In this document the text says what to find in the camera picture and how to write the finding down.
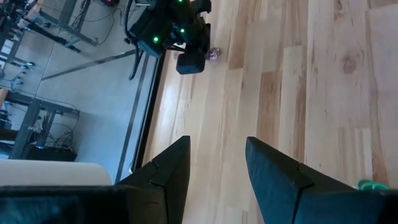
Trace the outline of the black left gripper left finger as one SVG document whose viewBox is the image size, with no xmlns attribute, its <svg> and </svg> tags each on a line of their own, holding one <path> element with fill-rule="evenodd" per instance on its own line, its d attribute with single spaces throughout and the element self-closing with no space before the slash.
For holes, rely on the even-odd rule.
<svg viewBox="0 0 398 224">
<path fill-rule="evenodd" d="M 182 222 L 190 180 L 190 153 L 190 136 L 182 136 L 118 182 L 126 190 L 131 223 Z"/>
</svg>

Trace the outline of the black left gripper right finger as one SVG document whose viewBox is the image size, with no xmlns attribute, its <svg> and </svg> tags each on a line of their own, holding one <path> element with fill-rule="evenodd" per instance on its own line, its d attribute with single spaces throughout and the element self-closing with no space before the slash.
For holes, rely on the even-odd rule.
<svg viewBox="0 0 398 224">
<path fill-rule="evenodd" d="M 396 190 L 357 190 L 255 137 L 246 164 L 265 223 L 397 223 Z"/>
</svg>

